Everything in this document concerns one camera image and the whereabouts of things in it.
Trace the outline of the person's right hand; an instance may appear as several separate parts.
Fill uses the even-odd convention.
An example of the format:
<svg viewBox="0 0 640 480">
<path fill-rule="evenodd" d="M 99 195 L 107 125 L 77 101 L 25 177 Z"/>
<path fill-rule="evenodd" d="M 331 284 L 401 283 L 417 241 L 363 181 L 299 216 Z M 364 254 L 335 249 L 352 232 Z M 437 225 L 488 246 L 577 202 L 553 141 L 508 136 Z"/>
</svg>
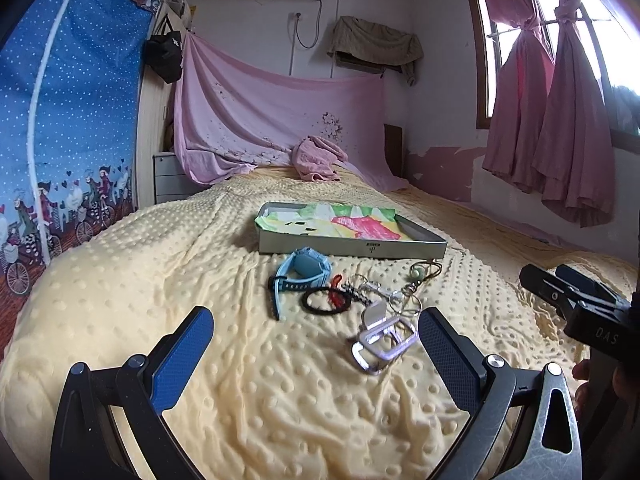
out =
<svg viewBox="0 0 640 480">
<path fill-rule="evenodd" d="M 580 419 L 585 411 L 585 406 L 590 393 L 591 380 L 591 361 L 585 359 L 576 364 L 572 370 L 572 376 L 582 384 L 577 388 L 574 396 L 574 411 L 576 418 Z M 620 399 L 632 405 L 637 404 L 639 395 L 639 383 L 629 380 L 624 371 L 619 367 L 613 372 L 612 376 L 613 390 Z"/>
</svg>

